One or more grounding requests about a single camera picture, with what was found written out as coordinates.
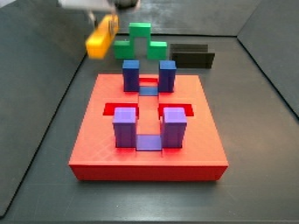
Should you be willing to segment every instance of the purple block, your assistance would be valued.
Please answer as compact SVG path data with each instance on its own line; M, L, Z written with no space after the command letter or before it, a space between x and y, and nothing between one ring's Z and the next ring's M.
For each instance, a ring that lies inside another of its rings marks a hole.
M187 117L183 108L163 109L161 141L163 148L181 148L187 127Z
M164 108L163 119L167 123L185 123L187 124L187 116L184 113L184 108Z
M113 123L136 123L136 108L116 108Z
M161 151L160 135L136 135L136 150L137 151Z
M113 129L117 148L136 147L136 109L116 108Z

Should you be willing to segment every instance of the red block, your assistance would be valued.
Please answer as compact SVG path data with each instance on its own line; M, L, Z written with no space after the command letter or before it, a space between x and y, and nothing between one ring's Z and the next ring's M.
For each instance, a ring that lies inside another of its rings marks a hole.
M69 167L77 179L157 181L220 179L228 168L228 160L199 77L176 75L173 91L172 94L159 94L156 101L153 98L147 100L139 98L137 94L122 92L121 74L101 74L97 77L69 159ZM160 123L156 105L160 107L175 103L191 105L193 116L187 116L181 149L136 151L133 148L116 148L112 115L102 115L106 102L140 102L141 129L155 132Z

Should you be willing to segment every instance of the green block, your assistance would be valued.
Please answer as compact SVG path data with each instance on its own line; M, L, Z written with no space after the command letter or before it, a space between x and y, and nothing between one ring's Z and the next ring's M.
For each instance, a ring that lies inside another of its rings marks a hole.
M149 60L167 59L167 43L152 41L147 49L147 58Z
M129 38L151 38L151 28L149 23L129 23Z
M118 60L130 60L135 58L135 48L129 41L117 40L113 44L114 57Z

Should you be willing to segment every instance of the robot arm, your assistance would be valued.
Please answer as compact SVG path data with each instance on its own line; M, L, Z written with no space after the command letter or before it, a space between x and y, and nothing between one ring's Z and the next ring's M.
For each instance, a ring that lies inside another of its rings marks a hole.
M139 9L140 0L58 0L58 5L65 9L84 10L88 20L97 26L97 18L93 11L104 11L117 14Z

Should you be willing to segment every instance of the gray wall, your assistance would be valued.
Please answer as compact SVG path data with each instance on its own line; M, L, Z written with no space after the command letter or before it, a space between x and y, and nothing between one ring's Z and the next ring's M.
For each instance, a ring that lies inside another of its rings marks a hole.
M297 9L297 0L264 0L237 39L299 116Z
M54 0L0 9L0 216L85 54L89 26Z
M237 36L260 0L141 0L140 10L120 15L120 33L129 22L152 23L152 33Z

